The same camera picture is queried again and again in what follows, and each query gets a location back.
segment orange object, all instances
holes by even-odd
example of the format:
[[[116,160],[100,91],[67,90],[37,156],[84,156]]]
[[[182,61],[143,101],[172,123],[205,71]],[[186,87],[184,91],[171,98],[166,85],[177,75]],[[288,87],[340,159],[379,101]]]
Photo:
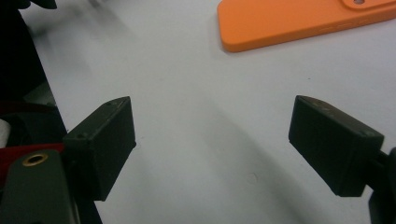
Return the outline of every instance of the orange object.
[[[396,0],[222,0],[223,47],[256,49],[396,18]]]

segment orange phone case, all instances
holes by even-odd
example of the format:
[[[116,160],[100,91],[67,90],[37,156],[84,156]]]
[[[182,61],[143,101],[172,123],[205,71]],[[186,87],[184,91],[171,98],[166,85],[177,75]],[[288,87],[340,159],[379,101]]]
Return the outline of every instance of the orange phone case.
[[[223,47],[256,49],[396,18],[396,0],[222,0]]]

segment white table surface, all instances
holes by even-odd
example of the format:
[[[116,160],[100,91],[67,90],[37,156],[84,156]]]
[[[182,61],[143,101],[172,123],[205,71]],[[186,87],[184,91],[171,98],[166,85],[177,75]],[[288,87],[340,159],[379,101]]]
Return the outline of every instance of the white table surface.
[[[137,147],[104,223],[370,223],[372,191],[334,196],[288,131],[302,94],[396,147],[396,21],[228,53],[219,0],[57,3],[22,14],[66,128],[132,98]]]

